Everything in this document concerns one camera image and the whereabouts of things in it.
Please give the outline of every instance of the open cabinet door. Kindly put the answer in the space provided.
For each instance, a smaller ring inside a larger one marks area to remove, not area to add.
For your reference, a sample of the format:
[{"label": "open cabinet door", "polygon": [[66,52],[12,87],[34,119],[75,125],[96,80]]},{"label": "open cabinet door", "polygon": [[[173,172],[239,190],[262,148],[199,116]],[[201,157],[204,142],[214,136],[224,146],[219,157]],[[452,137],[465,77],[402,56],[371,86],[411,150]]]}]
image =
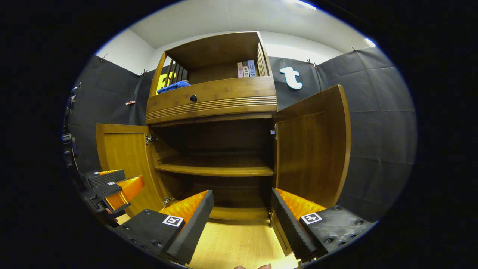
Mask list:
[{"label": "open cabinet door", "polygon": [[103,171],[123,169],[126,178],[143,175],[145,186],[125,209],[133,217],[144,209],[160,211],[164,208],[163,185],[156,173],[151,156],[151,143],[146,145],[147,126],[97,124],[96,143]]},{"label": "open cabinet door", "polygon": [[[350,115],[343,87],[330,87],[272,118],[277,140],[275,187],[326,208],[334,206],[350,160]],[[281,240],[283,231],[274,213],[271,226]],[[281,245],[287,248],[287,242]]]}]

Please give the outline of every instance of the book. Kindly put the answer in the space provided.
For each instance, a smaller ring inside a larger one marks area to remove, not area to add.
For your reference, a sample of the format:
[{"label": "book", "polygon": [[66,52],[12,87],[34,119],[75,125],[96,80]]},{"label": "book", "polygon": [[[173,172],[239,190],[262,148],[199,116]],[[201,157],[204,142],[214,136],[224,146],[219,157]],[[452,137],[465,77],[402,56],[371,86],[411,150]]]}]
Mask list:
[{"label": "book", "polygon": [[242,71],[242,62],[238,63],[238,78],[243,78],[244,72]]},{"label": "book", "polygon": [[249,76],[256,77],[256,66],[254,65],[254,60],[247,61],[247,64],[249,66]]},{"label": "book", "polygon": [[247,65],[247,62],[242,62],[242,70],[244,71],[244,77],[248,78],[249,77],[249,66]]}]

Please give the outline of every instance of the ceiling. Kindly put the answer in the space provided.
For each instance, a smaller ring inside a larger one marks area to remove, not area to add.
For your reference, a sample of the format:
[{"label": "ceiling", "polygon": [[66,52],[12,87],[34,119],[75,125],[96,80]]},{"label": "ceiling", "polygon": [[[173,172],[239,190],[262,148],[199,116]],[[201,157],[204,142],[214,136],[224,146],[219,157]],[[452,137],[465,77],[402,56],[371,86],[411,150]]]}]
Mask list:
[{"label": "ceiling", "polygon": [[369,46],[354,28],[319,9],[292,0],[184,0],[130,29],[154,49],[188,37],[221,31],[268,31],[322,43],[342,53]]}]

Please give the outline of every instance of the metal hinge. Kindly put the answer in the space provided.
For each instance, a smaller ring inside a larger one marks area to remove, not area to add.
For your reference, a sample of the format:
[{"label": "metal hinge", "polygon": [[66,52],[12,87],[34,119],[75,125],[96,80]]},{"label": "metal hinge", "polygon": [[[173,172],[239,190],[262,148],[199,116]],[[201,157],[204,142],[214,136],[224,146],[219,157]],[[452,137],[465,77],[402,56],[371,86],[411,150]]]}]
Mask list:
[{"label": "metal hinge", "polygon": [[277,124],[274,124],[274,130],[271,130],[271,135],[274,136],[275,140],[277,140],[277,135],[275,133],[275,130],[277,129]]},{"label": "metal hinge", "polygon": [[158,140],[156,137],[153,137],[152,135],[148,137],[148,134],[144,134],[144,138],[146,140],[146,144],[148,144],[148,142],[151,142],[151,145],[153,144],[154,140]]},{"label": "metal hinge", "polygon": [[171,197],[169,197],[169,196],[168,196],[168,197],[165,197],[165,198],[164,198],[164,201],[163,201],[163,205],[166,207],[166,205],[167,205],[167,204],[169,203],[169,201],[171,201],[171,200],[172,200]]}]

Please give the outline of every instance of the wooden floor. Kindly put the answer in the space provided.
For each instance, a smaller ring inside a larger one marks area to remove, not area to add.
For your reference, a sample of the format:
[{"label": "wooden floor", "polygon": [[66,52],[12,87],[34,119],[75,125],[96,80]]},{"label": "wooden floor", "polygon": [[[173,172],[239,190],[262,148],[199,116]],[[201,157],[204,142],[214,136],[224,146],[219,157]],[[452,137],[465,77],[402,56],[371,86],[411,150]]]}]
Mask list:
[{"label": "wooden floor", "polygon": [[[130,218],[123,215],[117,219],[123,224]],[[284,256],[273,229],[269,228],[269,221],[233,224],[210,219],[188,266],[194,269],[234,269],[241,265],[246,269],[257,269],[268,263],[272,264],[272,269],[298,266],[293,253]]]}]

